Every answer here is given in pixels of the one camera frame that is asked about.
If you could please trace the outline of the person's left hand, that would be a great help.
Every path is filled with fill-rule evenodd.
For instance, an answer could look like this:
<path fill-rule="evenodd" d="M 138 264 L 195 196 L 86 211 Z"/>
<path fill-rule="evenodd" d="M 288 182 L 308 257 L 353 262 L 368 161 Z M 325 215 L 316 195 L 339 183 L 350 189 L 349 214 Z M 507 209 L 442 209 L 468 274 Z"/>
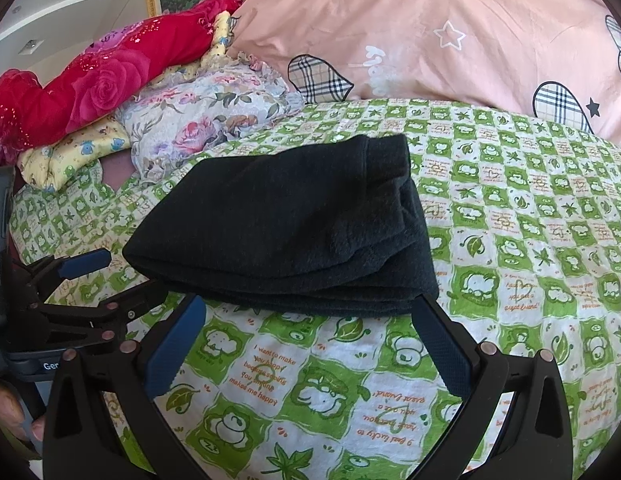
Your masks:
<path fill-rule="evenodd" d="M 45 433 L 45 416 L 34 420 L 30 432 L 25 430 L 25 415 L 18 397 L 0 382 L 0 426 L 13 437 L 26 442 L 34 438 L 41 442 Z"/>

